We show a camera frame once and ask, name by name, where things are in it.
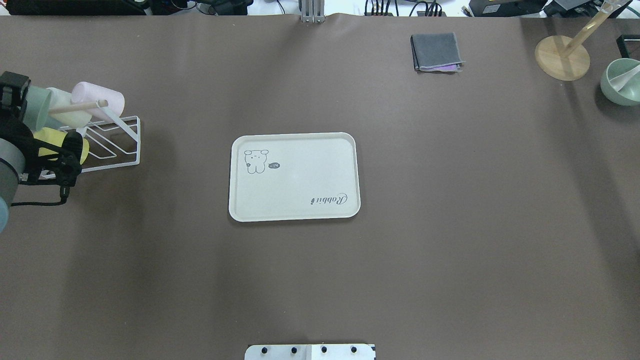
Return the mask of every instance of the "metal bracket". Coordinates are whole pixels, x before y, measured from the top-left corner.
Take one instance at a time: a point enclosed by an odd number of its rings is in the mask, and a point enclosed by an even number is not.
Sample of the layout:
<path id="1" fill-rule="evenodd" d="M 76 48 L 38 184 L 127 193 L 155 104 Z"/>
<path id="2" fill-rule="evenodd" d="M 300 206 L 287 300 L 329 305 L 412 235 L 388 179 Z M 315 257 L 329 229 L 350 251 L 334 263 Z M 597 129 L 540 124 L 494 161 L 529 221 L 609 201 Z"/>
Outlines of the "metal bracket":
<path id="1" fill-rule="evenodd" d="M 252 345 L 244 360 L 376 360 L 373 344 Z"/>
<path id="2" fill-rule="evenodd" d="M 324 22 L 324 0 L 301 0 L 302 22 Z"/>

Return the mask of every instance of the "white tray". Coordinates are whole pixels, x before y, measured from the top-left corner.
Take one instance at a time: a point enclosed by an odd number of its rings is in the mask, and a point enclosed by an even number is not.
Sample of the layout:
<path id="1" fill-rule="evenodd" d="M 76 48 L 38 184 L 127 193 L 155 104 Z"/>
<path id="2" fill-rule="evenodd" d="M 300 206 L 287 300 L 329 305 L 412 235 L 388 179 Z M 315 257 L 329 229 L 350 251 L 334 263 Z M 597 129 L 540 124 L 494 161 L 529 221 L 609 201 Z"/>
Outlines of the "white tray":
<path id="1" fill-rule="evenodd" d="M 351 135 L 248 135 L 231 146 L 229 213 L 237 221 L 347 218 L 358 210 Z"/>

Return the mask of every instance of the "dish rack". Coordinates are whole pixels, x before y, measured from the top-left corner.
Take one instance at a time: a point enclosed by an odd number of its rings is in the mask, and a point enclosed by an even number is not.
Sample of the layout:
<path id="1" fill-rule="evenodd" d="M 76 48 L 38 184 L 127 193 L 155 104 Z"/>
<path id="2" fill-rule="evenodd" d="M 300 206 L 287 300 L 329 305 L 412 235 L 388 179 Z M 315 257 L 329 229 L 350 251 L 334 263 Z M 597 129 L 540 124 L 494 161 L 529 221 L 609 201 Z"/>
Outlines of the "dish rack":
<path id="1" fill-rule="evenodd" d="M 89 141 L 89 155 L 83 164 L 82 172 L 105 170 L 108 168 L 128 167 L 140 164 L 141 125 L 137 116 L 120 118 L 107 106 L 96 106 L 112 122 L 91 121 L 76 129 Z M 57 130 L 68 132 L 69 126 Z M 45 179 L 55 178 L 55 174 L 43 171 Z"/>

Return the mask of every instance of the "wooden stick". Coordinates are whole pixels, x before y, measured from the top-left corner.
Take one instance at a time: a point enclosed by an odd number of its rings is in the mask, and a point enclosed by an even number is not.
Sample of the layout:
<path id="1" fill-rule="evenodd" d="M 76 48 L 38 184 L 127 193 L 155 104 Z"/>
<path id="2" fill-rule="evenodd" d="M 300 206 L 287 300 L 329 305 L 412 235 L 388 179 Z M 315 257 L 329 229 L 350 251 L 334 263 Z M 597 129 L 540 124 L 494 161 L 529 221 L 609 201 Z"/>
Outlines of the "wooden stick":
<path id="1" fill-rule="evenodd" d="M 109 103 L 107 102 L 107 100 L 79 102 L 77 104 L 71 104 L 71 105 L 67 105 L 67 106 L 62 106 L 60 108 L 49 109 L 49 115 L 70 113 L 71 111 L 103 108 L 105 106 L 109 106 Z"/>
<path id="2" fill-rule="evenodd" d="M 591 19 L 591 21 L 589 21 L 582 28 L 582 30 L 580 30 L 578 35 L 576 35 L 569 42 L 569 44 L 566 45 L 564 50 L 562 50 L 560 52 L 560 57 L 561 58 L 566 58 L 567 56 L 571 55 L 571 53 L 574 52 L 574 50 L 576 50 L 576 48 L 578 48 L 578 46 L 582 45 L 582 43 L 585 40 L 587 40 L 587 38 L 589 36 L 591 36 L 591 34 L 593 34 L 593 32 L 596 31 L 596 29 L 600 25 L 602 25 L 604 20 L 607 20 L 609 18 L 609 15 L 611 15 L 611 12 L 609 10 L 604 11 L 604 6 L 610 6 L 611 8 L 613 7 L 612 5 L 610 5 L 608 3 L 605 3 L 604 5 L 602 5 L 602 9 Z"/>

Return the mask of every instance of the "gray cloth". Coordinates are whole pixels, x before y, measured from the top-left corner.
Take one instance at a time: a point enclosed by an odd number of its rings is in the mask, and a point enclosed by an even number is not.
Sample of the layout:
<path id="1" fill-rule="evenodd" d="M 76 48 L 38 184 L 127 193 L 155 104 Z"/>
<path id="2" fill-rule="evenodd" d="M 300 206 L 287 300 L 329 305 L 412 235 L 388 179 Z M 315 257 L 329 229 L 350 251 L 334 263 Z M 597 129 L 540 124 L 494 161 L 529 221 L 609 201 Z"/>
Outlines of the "gray cloth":
<path id="1" fill-rule="evenodd" d="M 411 48 L 416 70 L 455 72 L 460 71 L 460 64 L 464 62 L 454 33 L 414 34 L 411 36 Z"/>

